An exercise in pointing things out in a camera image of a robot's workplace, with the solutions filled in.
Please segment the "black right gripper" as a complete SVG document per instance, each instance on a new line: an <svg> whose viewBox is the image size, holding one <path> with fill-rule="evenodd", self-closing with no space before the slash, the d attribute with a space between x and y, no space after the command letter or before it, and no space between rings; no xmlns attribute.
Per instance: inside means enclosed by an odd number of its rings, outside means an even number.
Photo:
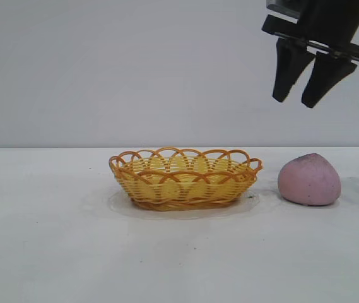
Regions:
<svg viewBox="0 0 359 303"><path fill-rule="evenodd" d="M276 43L277 66L272 97L283 102L305 68L315 59L302 94L302 103L312 109L356 69L356 64L350 60L359 62L359 45L351 42L359 27L359 0L267 1L266 7L297 20L292 23L267 15L262 26L262 31L280 37ZM315 57L291 40L339 58L321 52Z"/></svg>

